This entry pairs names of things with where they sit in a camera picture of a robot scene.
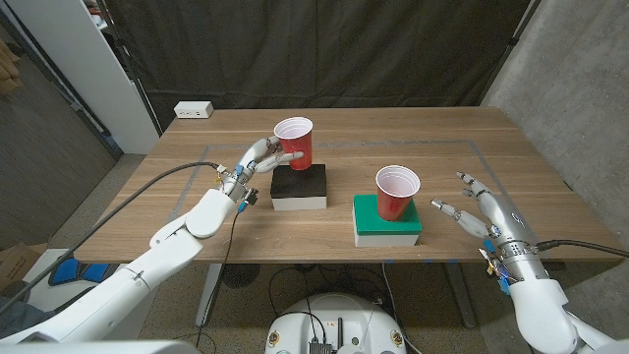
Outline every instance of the wooden table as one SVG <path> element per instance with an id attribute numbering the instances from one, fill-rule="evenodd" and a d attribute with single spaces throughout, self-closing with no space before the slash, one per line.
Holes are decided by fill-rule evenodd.
<path id="1" fill-rule="evenodd" d="M 115 198 L 107 212 L 155 175 L 192 161 L 232 168 L 249 145 L 272 135 L 284 118 L 314 122 L 314 163 L 327 168 L 327 209 L 274 211 L 271 173 L 250 185 L 259 200 L 238 218 L 228 263 L 480 262 L 480 240 L 430 205 L 442 199 L 482 218 L 461 194 L 456 171 L 481 179 L 512 201 L 538 238 L 569 238 L 620 247 L 588 207 L 529 144 L 501 110 L 492 107 L 218 110 L 209 119 L 175 120 Z M 388 164 L 413 169 L 422 180 L 415 195 L 424 231 L 415 247 L 356 248 L 352 200 L 375 194 L 375 172 Z M 150 237 L 188 211 L 215 186 L 210 167 L 184 170 L 149 188 L 114 216 L 77 252 L 85 262 L 122 263 L 148 250 Z M 232 217 L 202 241 L 196 261 L 221 263 Z M 613 261 L 602 252 L 564 246 L 551 260 Z"/>

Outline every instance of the white block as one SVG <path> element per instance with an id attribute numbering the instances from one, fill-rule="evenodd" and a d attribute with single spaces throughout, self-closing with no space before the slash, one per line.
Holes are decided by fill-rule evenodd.
<path id="1" fill-rule="evenodd" d="M 387 247 L 387 246 L 415 246 L 420 235 L 369 235 L 359 236 L 356 229 L 356 212 L 352 207 L 354 223 L 354 242 L 356 247 Z"/>
<path id="2" fill-rule="evenodd" d="M 175 106 L 177 118 L 209 118 L 213 111 L 210 101 L 181 101 Z"/>
<path id="3" fill-rule="evenodd" d="M 327 208 L 327 197 L 274 198 L 275 210 L 312 210 Z"/>

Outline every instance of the gray wall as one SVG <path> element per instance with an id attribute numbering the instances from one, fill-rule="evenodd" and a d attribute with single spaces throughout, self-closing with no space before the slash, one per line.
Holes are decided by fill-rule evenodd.
<path id="1" fill-rule="evenodd" d="M 483 105 L 501 108 L 629 249 L 628 1 L 542 1 Z"/>
<path id="2" fill-rule="evenodd" d="M 542 1 L 483 105 L 501 108 L 629 249 L 629 1 Z M 628 271 L 568 264 L 550 276 L 569 311 L 620 339 Z M 481 327 L 489 352 L 530 353 L 510 300 L 495 303 L 502 317 Z"/>
<path id="3" fill-rule="evenodd" d="M 27 55 L 16 67 L 24 86 L 0 94 L 0 249 L 48 241 L 115 163 Z"/>

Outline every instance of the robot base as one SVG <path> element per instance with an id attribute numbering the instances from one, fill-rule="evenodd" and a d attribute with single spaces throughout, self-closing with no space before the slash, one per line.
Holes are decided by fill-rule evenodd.
<path id="1" fill-rule="evenodd" d="M 405 354 L 406 347 L 400 326 L 382 309 L 358 296 L 342 293 L 325 293 L 309 298 L 313 315 L 317 316 L 323 330 L 311 316 L 306 299 L 291 306 L 280 315 L 268 331 L 266 354 L 291 353 L 331 353 L 337 354 Z M 339 337 L 342 343 L 339 348 Z"/>

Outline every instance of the white cup rim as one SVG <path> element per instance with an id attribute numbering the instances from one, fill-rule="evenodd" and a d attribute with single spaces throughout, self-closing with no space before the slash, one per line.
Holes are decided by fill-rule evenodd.
<path id="1" fill-rule="evenodd" d="M 378 177 L 379 177 L 380 173 L 381 173 L 383 170 L 387 169 L 387 168 L 399 168 L 399 169 L 402 169 L 402 170 L 403 170 L 403 171 L 405 171 L 405 172 L 410 173 L 410 177 L 411 177 L 412 179 L 414 179 L 414 181 L 412 181 L 412 184 L 414 185 L 414 186 L 413 186 L 413 187 L 414 187 L 414 188 L 413 188 L 413 193 L 408 194 L 408 195 L 395 196 L 395 195 L 392 195 L 392 194 L 388 193 L 387 191 L 385 191 L 385 190 L 382 188 L 382 186 L 380 186 L 380 181 L 378 181 Z M 412 169 L 410 169 L 410 168 L 408 168 L 408 167 L 400 166 L 400 165 L 388 165 L 388 166 L 384 166 L 384 167 L 380 168 L 380 169 L 377 171 L 377 173 L 375 174 L 375 183 L 376 183 L 377 187 L 378 187 L 378 188 L 379 188 L 382 192 L 384 192 L 385 194 L 387 194 L 387 195 L 389 195 L 389 196 L 391 196 L 391 197 L 395 197 L 395 198 L 408 198 L 408 197 L 412 197 L 412 196 L 414 196 L 416 193 L 418 193 L 418 192 L 420 191 L 420 188 L 422 187 L 422 181 L 420 180 L 420 177 L 419 177 L 419 176 L 418 176 L 415 172 L 413 172 L 413 170 L 412 170 Z"/>
<path id="2" fill-rule="evenodd" d="M 281 131 L 282 128 L 287 126 L 288 124 L 291 123 L 295 123 L 296 126 L 302 126 L 302 128 L 306 129 L 307 131 L 299 136 L 299 137 L 291 137 L 291 138 L 286 138 L 286 136 L 282 136 Z M 275 128 L 273 128 L 273 134 L 279 138 L 279 139 L 283 139 L 283 140 L 292 140 L 292 139 L 299 139 L 305 135 L 307 135 L 309 132 L 311 132 L 313 130 L 313 121 L 311 121 L 310 119 L 306 118 L 306 117 L 292 117 L 292 118 L 286 118 L 283 121 L 277 123 L 275 125 Z"/>

